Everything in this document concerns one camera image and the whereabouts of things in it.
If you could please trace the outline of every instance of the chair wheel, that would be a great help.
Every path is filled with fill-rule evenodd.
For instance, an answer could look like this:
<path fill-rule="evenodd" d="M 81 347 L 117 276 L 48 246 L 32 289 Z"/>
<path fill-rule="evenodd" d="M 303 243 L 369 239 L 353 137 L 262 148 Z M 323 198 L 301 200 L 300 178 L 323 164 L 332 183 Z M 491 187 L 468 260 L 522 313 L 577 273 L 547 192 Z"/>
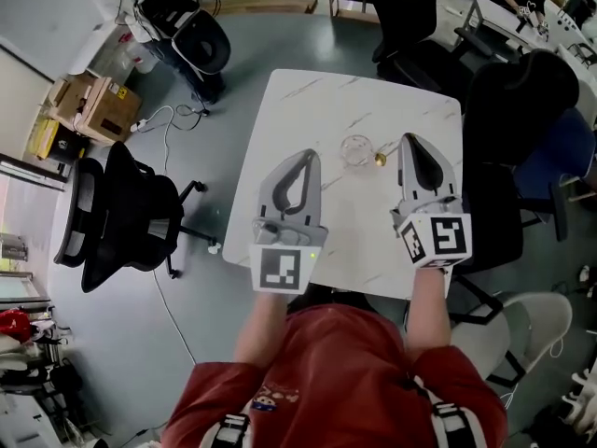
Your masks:
<path fill-rule="evenodd" d="M 219 254 L 220 249 L 222 248 L 222 244 L 220 244 L 219 242 L 216 241 L 216 239 L 212 240 L 209 244 L 209 247 L 207 247 L 207 251 L 210 254 Z"/>

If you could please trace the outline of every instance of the wall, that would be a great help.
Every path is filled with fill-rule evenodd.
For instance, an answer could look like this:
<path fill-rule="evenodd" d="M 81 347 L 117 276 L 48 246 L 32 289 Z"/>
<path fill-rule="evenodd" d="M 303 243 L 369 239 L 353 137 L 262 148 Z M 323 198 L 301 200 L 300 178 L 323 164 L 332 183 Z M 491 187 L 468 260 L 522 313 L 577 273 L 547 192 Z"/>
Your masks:
<path fill-rule="evenodd" d="M 21 159 L 50 83 L 0 50 L 0 151 Z"/>
<path fill-rule="evenodd" d="M 0 0 L 0 43 L 56 79 L 100 21 L 90 0 Z"/>

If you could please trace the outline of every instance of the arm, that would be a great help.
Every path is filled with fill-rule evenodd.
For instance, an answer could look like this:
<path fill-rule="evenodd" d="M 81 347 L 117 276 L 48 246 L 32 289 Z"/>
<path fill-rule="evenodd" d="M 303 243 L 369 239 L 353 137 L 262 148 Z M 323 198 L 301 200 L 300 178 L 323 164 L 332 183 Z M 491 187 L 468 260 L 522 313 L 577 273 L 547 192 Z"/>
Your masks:
<path fill-rule="evenodd" d="M 410 301 L 407 355 L 415 361 L 426 350 L 450 345 L 450 340 L 444 274 L 439 269 L 420 269 Z"/>
<path fill-rule="evenodd" d="M 163 448 L 198 448 L 211 427 L 243 410 L 263 376 L 263 370 L 240 363 L 196 365 L 161 435 Z"/>
<path fill-rule="evenodd" d="M 164 448 L 197 448 L 207 430 L 227 414 L 240 413 L 263 383 L 285 336 L 286 299 L 257 293 L 239 334 L 235 363 L 197 365 L 164 430 Z"/>
<path fill-rule="evenodd" d="M 518 14 L 520 5 L 516 3 L 516 0 L 505 0 L 508 5 Z"/>
<path fill-rule="evenodd" d="M 282 347 L 286 332 L 286 296 L 258 292 L 253 312 L 244 323 L 234 361 L 265 369 Z"/>
<path fill-rule="evenodd" d="M 407 330 L 407 355 L 413 361 L 413 374 L 440 399 L 473 412 L 488 448 L 501 446 L 507 436 L 504 405 L 468 358 L 450 346 L 451 326 L 441 271 L 417 271 Z"/>

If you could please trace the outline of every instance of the hand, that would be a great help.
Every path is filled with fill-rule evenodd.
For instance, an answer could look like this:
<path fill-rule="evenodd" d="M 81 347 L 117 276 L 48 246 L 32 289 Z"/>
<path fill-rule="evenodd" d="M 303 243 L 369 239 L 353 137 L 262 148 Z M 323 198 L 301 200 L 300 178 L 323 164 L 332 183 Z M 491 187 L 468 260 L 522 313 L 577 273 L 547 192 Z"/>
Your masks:
<path fill-rule="evenodd" d="M 539 26 L 537 26 L 537 32 L 539 32 L 541 36 L 549 36 L 549 23 L 541 21 Z"/>

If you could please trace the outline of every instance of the blue chair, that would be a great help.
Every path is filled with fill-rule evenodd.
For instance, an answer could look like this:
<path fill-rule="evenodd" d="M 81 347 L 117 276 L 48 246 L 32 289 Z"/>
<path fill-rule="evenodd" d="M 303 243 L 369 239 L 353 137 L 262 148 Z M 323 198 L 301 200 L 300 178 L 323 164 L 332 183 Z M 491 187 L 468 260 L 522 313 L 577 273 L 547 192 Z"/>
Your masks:
<path fill-rule="evenodd" d="M 523 226 L 547 222 L 553 215 L 558 241 L 566 238 L 560 180 L 563 175 L 585 177 L 594 154 L 595 136 L 589 125 L 576 108 L 565 110 L 529 158 L 514 170 L 521 206 L 536 214 Z"/>

